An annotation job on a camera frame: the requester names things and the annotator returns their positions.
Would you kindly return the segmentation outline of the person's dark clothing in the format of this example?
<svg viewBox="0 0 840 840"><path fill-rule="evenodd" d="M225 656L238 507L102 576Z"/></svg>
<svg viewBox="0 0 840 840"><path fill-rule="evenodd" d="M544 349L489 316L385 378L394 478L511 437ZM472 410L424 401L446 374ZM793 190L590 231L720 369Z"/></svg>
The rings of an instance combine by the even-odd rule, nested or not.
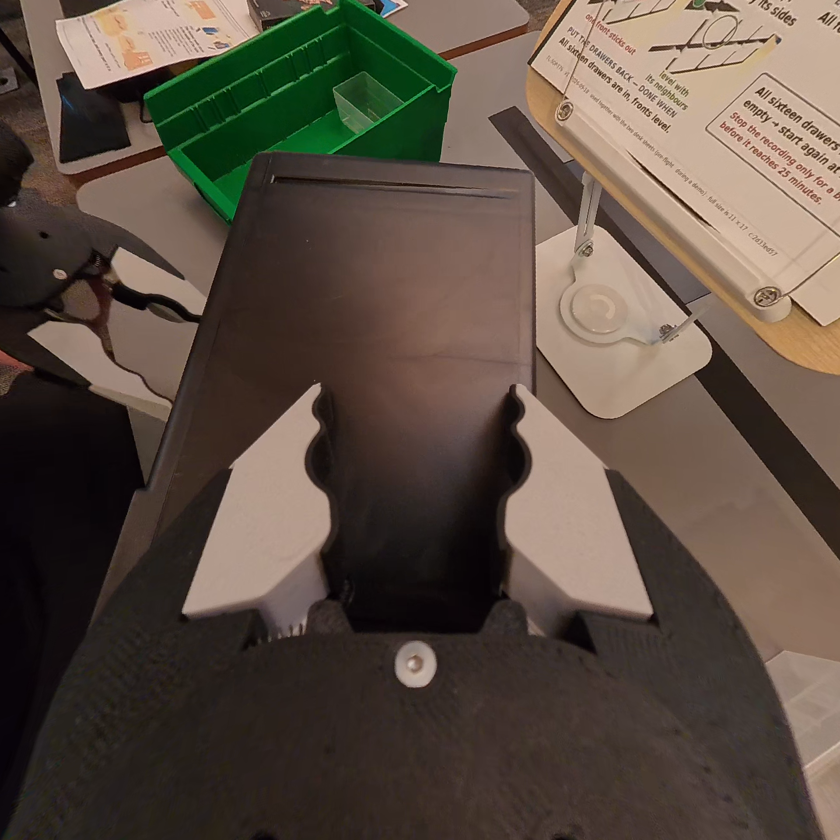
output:
<svg viewBox="0 0 840 840"><path fill-rule="evenodd" d="M1 827L87 631L134 492L128 410L41 371L1 399Z"/></svg>

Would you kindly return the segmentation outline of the translucent plastic box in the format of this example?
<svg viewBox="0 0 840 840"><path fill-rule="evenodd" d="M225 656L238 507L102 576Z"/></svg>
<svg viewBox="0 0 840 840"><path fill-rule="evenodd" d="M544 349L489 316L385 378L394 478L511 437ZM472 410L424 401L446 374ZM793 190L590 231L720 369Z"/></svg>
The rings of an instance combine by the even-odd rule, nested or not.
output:
<svg viewBox="0 0 840 840"><path fill-rule="evenodd" d="M779 652L766 663L793 731L817 820L839 838L839 663Z"/></svg>

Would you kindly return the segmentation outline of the small clear plastic drawer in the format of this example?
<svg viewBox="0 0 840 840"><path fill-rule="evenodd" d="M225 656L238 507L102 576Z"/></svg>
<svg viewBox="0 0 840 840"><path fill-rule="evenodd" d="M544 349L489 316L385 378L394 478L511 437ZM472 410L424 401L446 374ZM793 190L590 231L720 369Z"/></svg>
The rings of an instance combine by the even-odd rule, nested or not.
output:
<svg viewBox="0 0 840 840"><path fill-rule="evenodd" d="M343 126L360 134L400 109L404 101L366 71L360 71L332 89Z"/></svg>

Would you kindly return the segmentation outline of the green plastic bin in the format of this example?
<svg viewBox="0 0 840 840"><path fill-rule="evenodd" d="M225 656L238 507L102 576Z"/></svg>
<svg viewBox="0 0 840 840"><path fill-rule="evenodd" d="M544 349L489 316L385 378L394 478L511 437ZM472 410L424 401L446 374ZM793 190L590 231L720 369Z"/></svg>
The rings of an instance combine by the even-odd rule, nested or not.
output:
<svg viewBox="0 0 840 840"><path fill-rule="evenodd" d="M353 134L333 87L363 70L404 104ZM336 2L203 60L144 103L175 167L229 224L264 152L439 162L456 73L368 7Z"/></svg>

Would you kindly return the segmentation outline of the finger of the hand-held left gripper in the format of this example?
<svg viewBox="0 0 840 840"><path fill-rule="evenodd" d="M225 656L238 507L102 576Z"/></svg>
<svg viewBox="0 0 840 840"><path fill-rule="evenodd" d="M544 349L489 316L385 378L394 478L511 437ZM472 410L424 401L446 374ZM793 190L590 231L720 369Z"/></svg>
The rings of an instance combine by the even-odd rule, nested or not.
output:
<svg viewBox="0 0 840 840"><path fill-rule="evenodd" d="M172 402L153 392L140 374L112 360L88 326L47 321L27 331L27 336L79 374L91 393L160 421L168 420Z"/></svg>
<svg viewBox="0 0 840 840"><path fill-rule="evenodd" d="M115 301L171 322L199 323L207 300L189 281L122 247L111 257L108 287Z"/></svg>

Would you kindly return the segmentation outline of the printed paper leaflet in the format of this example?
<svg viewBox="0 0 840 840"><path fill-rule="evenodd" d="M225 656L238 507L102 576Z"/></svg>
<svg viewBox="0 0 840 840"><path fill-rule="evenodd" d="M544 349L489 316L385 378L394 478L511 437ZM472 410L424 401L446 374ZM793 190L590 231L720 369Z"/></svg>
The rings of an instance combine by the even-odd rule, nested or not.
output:
<svg viewBox="0 0 840 840"><path fill-rule="evenodd" d="M256 37L242 1L121 1L56 21L59 43L84 89L103 88Z"/></svg>

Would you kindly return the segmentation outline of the black drawer cabinet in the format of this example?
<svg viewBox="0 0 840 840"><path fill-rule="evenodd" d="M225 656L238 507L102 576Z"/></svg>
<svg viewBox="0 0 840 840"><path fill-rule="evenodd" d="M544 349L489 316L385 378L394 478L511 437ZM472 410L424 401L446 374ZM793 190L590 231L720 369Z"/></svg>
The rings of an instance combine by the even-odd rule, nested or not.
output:
<svg viewBox="0 0 840 840"><path fill-rule="evenodd" d="M320 384L332 592L362 629L477 630L523 460L509 390L535 383L534 248L527 171L258 154L111 588Z"/></svg>

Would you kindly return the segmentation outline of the white instruction sheet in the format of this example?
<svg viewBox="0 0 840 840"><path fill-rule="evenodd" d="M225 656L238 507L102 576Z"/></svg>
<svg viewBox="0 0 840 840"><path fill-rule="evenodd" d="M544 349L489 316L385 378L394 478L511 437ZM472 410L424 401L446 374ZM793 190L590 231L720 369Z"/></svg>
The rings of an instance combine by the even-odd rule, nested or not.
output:
<svg viewBox="0 0 840 840"><path fill-rule="evenodd" d="M571 2L530 67L774 288L838 321L838 2Z"/></svg>

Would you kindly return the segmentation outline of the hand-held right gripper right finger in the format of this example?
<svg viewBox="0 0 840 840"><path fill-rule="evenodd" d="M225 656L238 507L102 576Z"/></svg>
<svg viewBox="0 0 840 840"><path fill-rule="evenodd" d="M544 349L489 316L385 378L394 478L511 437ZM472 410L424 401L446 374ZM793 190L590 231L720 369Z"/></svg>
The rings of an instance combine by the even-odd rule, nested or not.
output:
<svg viewBox="0 0 840 840"><path fill-rule="evenodd" d="M503 591L540 636L562 635L580 612L648 621L654 608L606 466L525 385L510 397L523 472L501 515Z"/></svg>

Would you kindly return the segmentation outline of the black pouch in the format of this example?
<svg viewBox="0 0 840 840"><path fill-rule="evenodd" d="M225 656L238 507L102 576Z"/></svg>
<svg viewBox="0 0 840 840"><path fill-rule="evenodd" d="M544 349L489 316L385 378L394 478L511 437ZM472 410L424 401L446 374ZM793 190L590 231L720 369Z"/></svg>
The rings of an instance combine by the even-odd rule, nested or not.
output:
<svg viewBox="0 0 840 840"><path fill-rule="evenodd" d="M60 163L72 163L131 146L123 111L117 101L96 90L85 89L72 71L64 73L56 86L60 99Z"/></svg>

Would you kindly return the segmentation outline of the small black box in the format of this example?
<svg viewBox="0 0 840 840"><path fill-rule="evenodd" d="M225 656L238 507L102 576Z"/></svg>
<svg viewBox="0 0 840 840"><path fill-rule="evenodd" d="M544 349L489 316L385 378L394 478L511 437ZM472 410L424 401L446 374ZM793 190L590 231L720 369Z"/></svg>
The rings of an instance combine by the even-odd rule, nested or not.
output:
<svg viewBox="0 0 840 840"><path fill-rule="evenodd" d="M247 1L248 15L259 32L282 24L313 8L330 10L334 1Z"/></svg>

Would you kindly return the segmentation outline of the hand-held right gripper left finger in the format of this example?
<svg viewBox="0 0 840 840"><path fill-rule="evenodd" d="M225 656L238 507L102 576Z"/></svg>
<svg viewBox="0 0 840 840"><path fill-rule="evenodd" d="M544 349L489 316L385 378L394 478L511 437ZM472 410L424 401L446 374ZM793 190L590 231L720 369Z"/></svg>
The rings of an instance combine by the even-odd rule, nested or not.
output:
<svg viewBox="0 0 840 840"><path fill-rule="evenodd" d="M322 433L312 385L232 464L182 607L189 619L255 610L269 635L302 634L328 596L327 492L308 471Z"/></svg>

